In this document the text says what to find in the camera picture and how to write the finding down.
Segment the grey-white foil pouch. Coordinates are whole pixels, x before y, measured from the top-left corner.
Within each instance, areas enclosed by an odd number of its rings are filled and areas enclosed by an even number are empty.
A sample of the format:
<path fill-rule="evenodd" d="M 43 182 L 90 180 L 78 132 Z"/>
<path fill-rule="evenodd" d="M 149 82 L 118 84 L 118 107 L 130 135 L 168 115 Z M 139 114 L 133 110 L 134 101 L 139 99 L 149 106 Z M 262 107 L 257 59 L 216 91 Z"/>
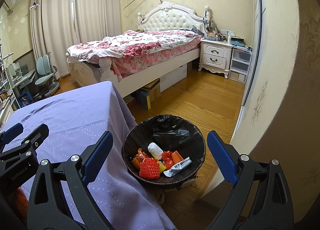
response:
<path fill-rule="evenodd" d="M 166 177 L 173 177 L 174 175 L 177 175 L 182 170 L 187 168 L 190 164 L 191 164 L 191 159 L 190 157 L 187 157 L 186 159 L 174 164 L 169 170 L 165 170 L 163 174 Z"/>

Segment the red-orange plastic bag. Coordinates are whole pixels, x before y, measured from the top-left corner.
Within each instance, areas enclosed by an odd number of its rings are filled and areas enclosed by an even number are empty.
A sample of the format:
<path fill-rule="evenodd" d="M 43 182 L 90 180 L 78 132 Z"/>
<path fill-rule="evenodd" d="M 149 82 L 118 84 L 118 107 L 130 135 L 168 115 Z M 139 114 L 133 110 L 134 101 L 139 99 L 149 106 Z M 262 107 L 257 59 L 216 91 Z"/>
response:
<path fill-rule="evenodd" d="M 169 170 L 174 165 L 172 154 L 172 151 L 165 151 L 161 153 L 161 160 L 163 161 L 164 166 L 167 170 Z"/>

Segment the orange snack wrapper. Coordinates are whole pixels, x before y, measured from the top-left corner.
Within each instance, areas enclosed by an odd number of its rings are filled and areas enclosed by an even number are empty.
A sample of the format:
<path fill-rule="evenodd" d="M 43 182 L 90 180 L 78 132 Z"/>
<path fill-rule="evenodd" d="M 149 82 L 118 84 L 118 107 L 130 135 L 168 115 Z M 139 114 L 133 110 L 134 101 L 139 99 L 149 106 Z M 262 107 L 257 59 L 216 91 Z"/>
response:
<path fill-rule="evenodd" d="M 138 160 L 138 162 L 144 162 L 146 158 L 149 158 L 149 156 L 145 152 L 143 152 L 141 148 L 139 148 L 136 154 L 136 159 Z"/>

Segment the orange foam fruit net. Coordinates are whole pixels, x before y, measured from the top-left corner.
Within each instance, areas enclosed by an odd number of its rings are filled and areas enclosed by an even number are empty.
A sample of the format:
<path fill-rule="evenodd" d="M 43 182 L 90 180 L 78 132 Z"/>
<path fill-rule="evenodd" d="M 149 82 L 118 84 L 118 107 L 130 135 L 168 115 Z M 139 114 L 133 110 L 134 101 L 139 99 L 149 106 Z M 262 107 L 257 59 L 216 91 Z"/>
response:
<path fill-rule="evenodd" d="M 155 180 L 160 178 L 159 163 L 157 159 L 145 158 L 140 163 L 139 177 L 145 180 Z"/>

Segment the white tissue wad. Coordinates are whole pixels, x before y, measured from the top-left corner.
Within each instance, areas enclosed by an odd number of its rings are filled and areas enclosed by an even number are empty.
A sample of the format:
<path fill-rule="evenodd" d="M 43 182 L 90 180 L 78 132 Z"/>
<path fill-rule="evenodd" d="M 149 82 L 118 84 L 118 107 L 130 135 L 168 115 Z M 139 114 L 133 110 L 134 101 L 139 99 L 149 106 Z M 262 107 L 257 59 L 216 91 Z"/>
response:
<path fill-rule="evenodd" d="M 163 150 L 154 142 L 148 145 L 148 152 L 157 160 L 162 159 Z"/>

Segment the orange paper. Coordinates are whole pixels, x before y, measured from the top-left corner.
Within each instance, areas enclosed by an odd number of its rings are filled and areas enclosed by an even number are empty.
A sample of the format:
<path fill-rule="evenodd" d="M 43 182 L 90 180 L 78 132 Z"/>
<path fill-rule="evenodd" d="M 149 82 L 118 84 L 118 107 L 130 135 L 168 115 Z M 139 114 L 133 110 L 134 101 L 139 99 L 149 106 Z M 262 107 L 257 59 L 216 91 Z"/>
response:
<path fill-rule="evenodd" d="M 183 157 L 177 151 L 174 151 L 171 154 L 171 157 L 172 157 L 174 164 L 177 164 L 183 160 Z"/>

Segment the yellow foam fruit net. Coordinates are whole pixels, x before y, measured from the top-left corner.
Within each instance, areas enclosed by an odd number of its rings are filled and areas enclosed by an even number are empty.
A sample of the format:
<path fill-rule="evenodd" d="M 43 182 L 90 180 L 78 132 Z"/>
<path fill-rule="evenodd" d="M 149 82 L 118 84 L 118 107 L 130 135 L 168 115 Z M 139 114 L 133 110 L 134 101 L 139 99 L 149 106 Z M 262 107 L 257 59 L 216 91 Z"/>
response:
<path fill-rule="evenodd" d="M 164 171 L 166 171 L 166 166 L 159 160 L 158 161 L 158 164 L 159 164 L 159 173 L 163 173 Z"/>

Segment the white bookshelf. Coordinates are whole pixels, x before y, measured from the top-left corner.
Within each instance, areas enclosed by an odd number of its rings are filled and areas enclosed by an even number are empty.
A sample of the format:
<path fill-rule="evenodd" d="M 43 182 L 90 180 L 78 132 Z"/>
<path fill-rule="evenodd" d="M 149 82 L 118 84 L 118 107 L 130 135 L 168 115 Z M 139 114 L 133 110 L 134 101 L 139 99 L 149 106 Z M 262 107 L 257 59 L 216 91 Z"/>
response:
<path fill-rule="evenodd" d="M 1 52 L 1 127 L 8 121 L 10 116 L 14 113 L 13 103 L 15 100 L 14 92 L 12 91 L 12 80 L 9 69 L 7 67 L 7 60 L 12 53 L 6 56 Z"/>

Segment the purple tablecloth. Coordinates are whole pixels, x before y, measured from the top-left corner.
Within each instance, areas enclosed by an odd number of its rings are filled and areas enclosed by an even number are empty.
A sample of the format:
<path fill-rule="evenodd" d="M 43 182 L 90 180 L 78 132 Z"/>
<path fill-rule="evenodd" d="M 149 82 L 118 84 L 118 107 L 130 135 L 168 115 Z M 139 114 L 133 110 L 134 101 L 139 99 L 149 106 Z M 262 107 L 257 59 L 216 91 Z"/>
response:
<path fill-rule="evenodd" d="M 23 125 L 23 133 L 6 148 L 20 145 L 36 127 L 46 124 L 49 135 L 36 153 L 39 160 L 52 163 L 81 154 L 110 131 L 112 150 L 96 180 L 88 185 L 104 216 L 115 229 L 175 228 L 154 194 L 127 171 L 121 149 L 136 122 L 111 82 L 78 88 L 20 108 L 2 130 L 16 123 Z"/>

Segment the study desk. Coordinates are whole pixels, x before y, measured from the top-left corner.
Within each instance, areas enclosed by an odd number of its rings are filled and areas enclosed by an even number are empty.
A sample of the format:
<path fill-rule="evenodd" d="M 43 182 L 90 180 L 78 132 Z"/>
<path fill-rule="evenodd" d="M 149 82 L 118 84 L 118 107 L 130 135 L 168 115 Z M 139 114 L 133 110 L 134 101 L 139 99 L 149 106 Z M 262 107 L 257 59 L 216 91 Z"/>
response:
<path fill-rule="evenodd" d="M 5 68 L 5 73 L 10 85 L 10 89 L 12 90 L 13 94 L 14 94 L 14 98 L 17 102 L 17 106 L 18 108 L 21 108 L 22 105 L 20 104 L 18 97 L 21 94 L 21 91 L 23 91 L 23 89 L 28 86 L 29 84 L 31 84 L 33 82 L 33 79 L 35 78 L 36 75 L 36 70 L 32 69 L 31 71 L 29 71 L 28 73 L 26 73 L 25 75 L 22 75 L 21 78 L 13 78 L 11 76 L 11 67 L 6 67 Z"/>

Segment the floral pink quilt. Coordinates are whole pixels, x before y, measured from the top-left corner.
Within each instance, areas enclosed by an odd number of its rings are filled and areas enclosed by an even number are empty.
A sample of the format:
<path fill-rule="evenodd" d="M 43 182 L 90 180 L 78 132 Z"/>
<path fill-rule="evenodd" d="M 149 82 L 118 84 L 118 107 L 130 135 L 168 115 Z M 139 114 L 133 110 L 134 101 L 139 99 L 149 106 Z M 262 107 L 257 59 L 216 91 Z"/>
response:
<path fill-rule="evenodd" d="M 67 62 L 99 64 L 110 59 L 111 69 L 122 80 L 148 67 L 160 64 L 195 49 L 202 36 L 190 30 L 137 32 L 127 30 L 121 35 L 105 37 L 72 45 L 67 49 Z"/>

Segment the beige curtains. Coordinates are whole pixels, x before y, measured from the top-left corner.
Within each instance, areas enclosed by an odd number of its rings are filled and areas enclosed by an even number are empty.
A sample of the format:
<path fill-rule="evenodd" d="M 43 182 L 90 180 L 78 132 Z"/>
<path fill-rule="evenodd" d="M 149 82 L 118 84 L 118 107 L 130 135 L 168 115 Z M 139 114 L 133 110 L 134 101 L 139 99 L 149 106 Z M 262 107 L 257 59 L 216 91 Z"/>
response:
<path fill-rule="evenodd" d="M 121 34 L 120 0 L 31 0 L 30 29 L 35 59 L 50 53 L 64 77 L 70 46 Z"/>

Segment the plastic drawer unit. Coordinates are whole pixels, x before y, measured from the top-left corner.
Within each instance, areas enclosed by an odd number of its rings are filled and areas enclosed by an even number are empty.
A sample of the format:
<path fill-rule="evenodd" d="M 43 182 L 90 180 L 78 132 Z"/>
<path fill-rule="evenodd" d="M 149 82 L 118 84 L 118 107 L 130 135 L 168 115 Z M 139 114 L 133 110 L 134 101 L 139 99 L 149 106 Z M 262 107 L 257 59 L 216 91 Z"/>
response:
<path fill-rule="evenodd" d="M 233 47 L 228 78 L 245 84 L 249 74 L 251 58 L 252 53 L 250 51 Z"/>

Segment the white nightstand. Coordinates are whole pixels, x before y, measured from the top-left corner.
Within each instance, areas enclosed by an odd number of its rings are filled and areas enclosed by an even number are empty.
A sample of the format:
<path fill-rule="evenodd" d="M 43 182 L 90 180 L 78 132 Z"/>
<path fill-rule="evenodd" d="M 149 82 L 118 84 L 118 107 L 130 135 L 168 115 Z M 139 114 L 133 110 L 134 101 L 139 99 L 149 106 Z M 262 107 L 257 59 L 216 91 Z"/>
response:
<path fill-rule="evenodd" d="M 227 42 L 201 39 L 198 71 L 205 69 L 213 74 L 223 74 L 227 79 L 231 65 L 232 48 L 233 46 Z"/>

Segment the wall air conditioner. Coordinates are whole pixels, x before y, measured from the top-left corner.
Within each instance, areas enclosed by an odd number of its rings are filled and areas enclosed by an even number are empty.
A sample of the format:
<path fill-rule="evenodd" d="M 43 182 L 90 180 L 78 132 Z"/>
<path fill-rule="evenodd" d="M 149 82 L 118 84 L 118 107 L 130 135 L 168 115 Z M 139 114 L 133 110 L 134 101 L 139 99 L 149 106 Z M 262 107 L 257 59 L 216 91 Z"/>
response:
<path fill-rule="evenodd" d="M 11 15 L 13 11 L 13 7 L 16 4 L 16 0 L 5 0 L 3 3 L 4 9 L 7 11 L 8 15 Z"/>

